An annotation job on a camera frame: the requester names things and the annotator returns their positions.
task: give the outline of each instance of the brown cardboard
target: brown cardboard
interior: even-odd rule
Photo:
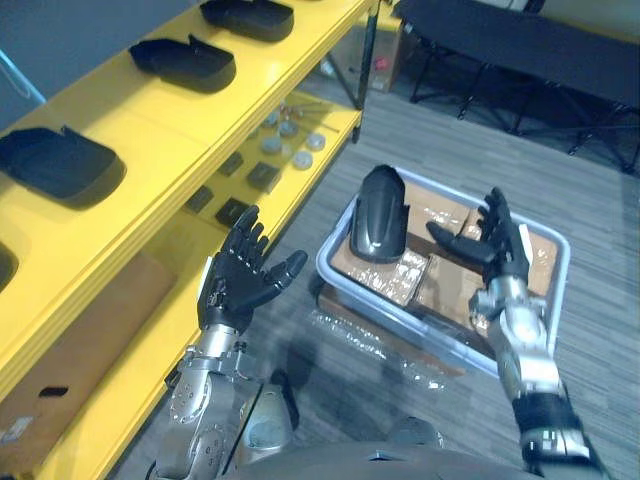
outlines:
[[[404,202],[409,205],[407,246],[423,256],[436,254],[449,258],[435,243],[426,224],[437,222],[457,235],[469,216],[469,208],[411,182],[405,182]]]
[[[482,217],[477,210],[472,210],[462,228],[465,237],[480,240],[482,230],[478,220]],[[529,231],[533,261],[529,268],[529,291],[536,295],[545,296],[551,286],[553,269],[558,254],[558,246],[551,240]]]
[[[348,320],[354,325],[371,332],[373,335],[380,338],[380,340],[394,352],[398,352],[409,361],[421,361],[427,365],[432,365],[445,375],[451,377],[458,377],[465,373],[464,369],[451,367],[446,363],[443,363],[439,358],[420,350],[384,328],[374,325],[360,313],[342,305],[338,300],[335,288],[331,285],[324,285],[320,290],[320,293],[318,294],[318,307],[329,315]]]
[[[342,74],[350,84],[357,84],[360,78],[364,37],[364,27],[356,25],[331,51]],[[388,92],[391,89],[399,71],[403,41],[401,29],[397,31],[378,29],[371,59],[370,88],[381,92]]]
[[[42,355],[0,404],[0,473],[45,459],[174,281],[152,257],[136,255]]]
[[[331,259],[331,266],[361,285],[405,306],[413,296],[427,259],[410,249],[395,263],[370,263],[356,257],[349,248],[347,236]]]
[[[551,240],[529,232],[533,262],[529,269],[529,290],[545,296],[551,286],[553,269],[558,255],[558,246]]]
[[[487,323],[472,322],[469,299],[483,287],[482,277],[438,255],[429,257],[410,309],[418,313],[435,314],[442,320],[437,326],[481,353],[493,357],[487,337]]]

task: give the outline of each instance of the bubble wrap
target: bubble wrap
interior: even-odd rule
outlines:
[[[331,259],[331,266],[365,287],[401,306],[406,306],[418,287],[427,259],[405,249],[395,263],[375,264],[356,257],[347,237]]]
[[[319,310],[311,314],[311,324],[328,335],[348,343],[372,360],[396,367],[407,382],[429,392],[445,388],[447,375],[435,365],[419,358],[408,358],[385,343],[379,335],[349,320],[327,315]]]

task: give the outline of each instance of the yellow shelving unit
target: yellow shelving unit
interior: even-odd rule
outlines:
[[[320,101],[298,93],[290,99],[293,104]],[[358,124],[359,112],[323,103],[329,111],[318,121],[336,131],[317,122],[307,124],[327,138],[325,149],[314,153],[310,169],[296,169],[288,154],[258,155],[260,138],[267,134],[263,131],[239,148],[245,163],[231,178],[216,173],[205,181],[215,195],[210,204],[198,215],[181,209],[147,243],[147,253],[179,274],[177,284],[36,472],[38,480],[99,479],[108,472],[164,392],[163,379],[185,346],[197,338],[195,298],[202,267],[228,231],[214,219],[214,213],[230,196],[255,203],[260,207],[265,234],[275,238]],[[289,143],[291,152],[305,136],[301,132],[298,142]],[[282,177],[271,193],[255,190],[246,181],[246,174],[258,160],[281,168]]]
[[[297,170],[288,154],[267,159],[282,176],[265,194],[246,174],[260,137],[247,140],[324,55],[378,0],[286,0],[293,32],[265,44],[208,25],[196,7],[148,38],[201,40],[233,52],[231,85],[198,94],[139,71],[120,53],[30,113],[11,130],[34,126],[77,132],[112,148],[126,164],[123,182],[105,200],[70,210],[0,175],[2,242],[20,264],[0,293],[0,401],[95,295],[141,249],[178,273],[178,282],[101,381],[37,479],[103,478],[164,391],[163,379],[197,336],[195,295],[204,259],[227,229],[213,215],[228,196],[256,203],[272,239],[299,207],[352,130],[357,110],[296,93],[288,102],[321,102],[327,113],[303,128],[327,138],[313,166]],[[289,142],[288,152],[300,148]],[[231,153],[245,164],[216,174]],[[206,183],[215,197],[199,214],[181,208]]]
[[[196,7],[150,34],[189,33],[234,53],[213,95],[139,71],[127,52],[14,124],[69,125],[108,145],[127,174],[107,199],[72,211],[0,176],[2,241],[20,262],[0,294],[0,401],[60,333],[164,225],[375,0],[289,0],[293,32],[265,44],[209,26]]]

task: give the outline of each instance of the plastic storage bin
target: plastic storage bin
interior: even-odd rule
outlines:
[[[401,168],[396,168],[396,170],[404,180],[418,184],[427,190],[431,190],[445,197],[449,197],[470,208],[475,209],[480,205],[484,205],[484,202],[478,198],[458,192],[408,170]],[[356,197],[354,196],[316,256],[318,273],[327,283],[336,288],[341,303],[360,312],[408,342],[437,355],[452,366],[472,366],[497,377],[496,362],[491,358],[464,345],[455,338],[447,336],[435,327],[430,326],[428,318],[425,321],[411,315],[399,306],[354,282],[331,267],[329,263],[331,258],[349,233],[351,214],[355,206],[355,201]],[[512,213],[511,216],[516,222],[526,224],[530,231],[553,241],[558,247],[551,285],[546,296],[547,315],[545,324],[548,332],[547,349],[549,353],[553,355],[558,333],[558,324],[560,322],[560,311],[562,298],[564,297],[567,270],[569,268],[569,257],[571,255],[569,242],[555,230],[525,218],[522,215]]]

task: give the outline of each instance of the gray carpet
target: gray carpet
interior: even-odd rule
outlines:
[[[307,87],[335,92],[323,80]],[[315,255],[379,163],[476,196],[500,185],[513,210],[566,235],[572,261],[556,358],[604,462],[616,478],[638,478],[638,179],[395,94],[372,93],[360,143],[346,146],[272,258],[300,247]],[[247,333],[265,371],[288,368],[298,387],[299,445],[382,439],[396,419],[414,415],[433,422],[450,448],[521,464],[517,427],[497,380],[476,372],[444,378],[420,365],[415,380],[401,361],[372,356],[318,316],[308,288],[314,276],[309,262],[285,295],[256,314]],[[425,387],[426,379],[442,388]],[[112,478],[143,477],[166,418],[163,403]]]

